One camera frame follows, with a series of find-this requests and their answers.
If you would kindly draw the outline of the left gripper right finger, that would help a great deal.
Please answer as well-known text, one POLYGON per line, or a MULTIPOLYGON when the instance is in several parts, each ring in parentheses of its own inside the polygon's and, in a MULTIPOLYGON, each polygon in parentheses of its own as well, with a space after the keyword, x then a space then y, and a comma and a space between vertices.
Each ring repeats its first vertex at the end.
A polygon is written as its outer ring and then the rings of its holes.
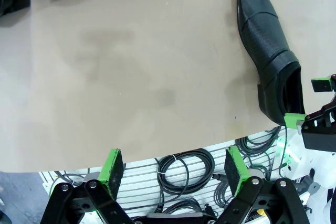
POLYGON ((251 212, 262 209, 270 223, 308 223, 297 190, 288 178, 274 182, 252 176, 236 146, 226 149, 225 175, 233 199, 217 223, 245 223, 251 212))

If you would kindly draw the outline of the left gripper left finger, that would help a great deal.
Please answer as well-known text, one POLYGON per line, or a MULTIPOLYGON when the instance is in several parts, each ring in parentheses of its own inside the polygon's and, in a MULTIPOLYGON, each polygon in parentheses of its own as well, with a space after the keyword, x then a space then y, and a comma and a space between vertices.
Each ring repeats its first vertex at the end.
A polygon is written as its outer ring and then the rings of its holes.
POLYGON ((54 187, 41 223, 80 223, 89 212, 96 212, 103 223, 131 223, 117 203, 123 172, 121 150, 111 149, 97 179, 54 187))

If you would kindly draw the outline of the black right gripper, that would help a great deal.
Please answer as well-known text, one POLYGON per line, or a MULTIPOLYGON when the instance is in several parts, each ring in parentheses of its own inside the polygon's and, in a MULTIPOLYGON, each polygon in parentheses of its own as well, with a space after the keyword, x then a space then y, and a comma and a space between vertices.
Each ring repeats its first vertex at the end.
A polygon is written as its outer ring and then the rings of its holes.
MULTIPOLYGON (((335 92, 335 74, 311 80, 314 92, 335 92)), ((335 152, 335 100, 311 114, 285 114, 286 127, 298 129, 309 150, 335 152)))

